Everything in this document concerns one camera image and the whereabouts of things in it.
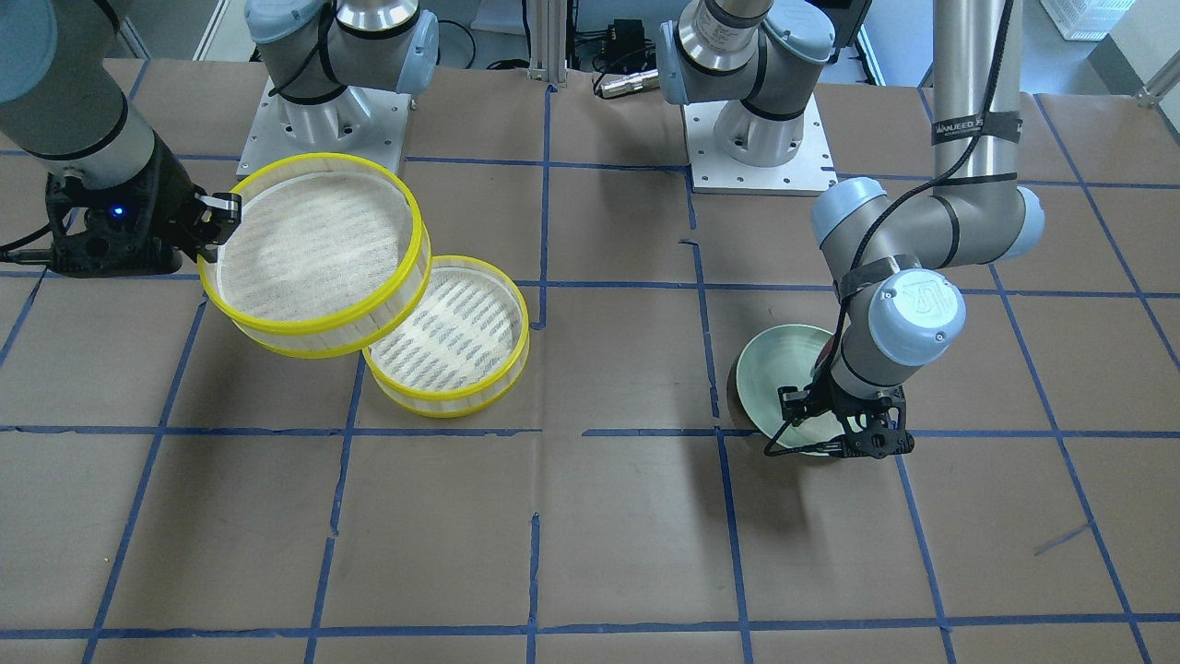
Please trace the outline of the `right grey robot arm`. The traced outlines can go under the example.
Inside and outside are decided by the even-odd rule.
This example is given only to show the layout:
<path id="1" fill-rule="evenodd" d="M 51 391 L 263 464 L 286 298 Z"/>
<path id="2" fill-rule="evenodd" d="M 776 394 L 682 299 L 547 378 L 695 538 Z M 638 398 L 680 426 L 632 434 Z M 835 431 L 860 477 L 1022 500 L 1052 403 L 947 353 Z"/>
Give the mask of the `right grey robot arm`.
<path id="1" fill-rule="evenodd" d="M 59 276 L 166 276 L 218 261 L 242 219 L 236 193 L 195 185 L 104 68 L 127 1 L 1 5 L 4 134 L 40 162 L 47 221 L 4 262 Z"/>

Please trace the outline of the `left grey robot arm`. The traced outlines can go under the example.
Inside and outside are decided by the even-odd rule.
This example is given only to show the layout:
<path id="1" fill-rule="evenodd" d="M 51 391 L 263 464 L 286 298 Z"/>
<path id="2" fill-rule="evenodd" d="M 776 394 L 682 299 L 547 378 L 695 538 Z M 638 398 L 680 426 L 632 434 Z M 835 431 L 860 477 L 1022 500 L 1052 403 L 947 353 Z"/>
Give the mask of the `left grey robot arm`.
<path id="1" fill-rule="evenodd" d="M 933 17 L 933 177 L 897 197 L 851 178 L 818 198 L 840 313 L 809 383 L 779 388 L 767 456 L 912 451 L 903 384 L 966 321 L 945 269 L 1014 259 L 1044 235 L 1038 196 L 1020 186 L 1020 1 L 939 1 Z"/>

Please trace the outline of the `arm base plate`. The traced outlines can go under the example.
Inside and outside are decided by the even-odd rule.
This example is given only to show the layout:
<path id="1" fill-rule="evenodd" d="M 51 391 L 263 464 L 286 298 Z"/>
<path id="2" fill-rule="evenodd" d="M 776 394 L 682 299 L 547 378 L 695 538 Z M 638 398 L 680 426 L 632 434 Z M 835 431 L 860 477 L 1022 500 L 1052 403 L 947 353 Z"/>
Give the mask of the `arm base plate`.
<path id="1" fill-rule="evenodd" d="M 681 110 L 695 193 L 818 196 L 838 182 L 815 97 L 788 121 L 750 114 L 741 101 Z"/>
<path id="2" fill-rule="evenodd" d="M 300 105 L 270 96 L 271 79 L 254 114 L 236 175 L 299 155 L 350 155 L 401 173 L 409 111 L 417 98 L 384 88 L 349 87 L 332 101 Z"/>

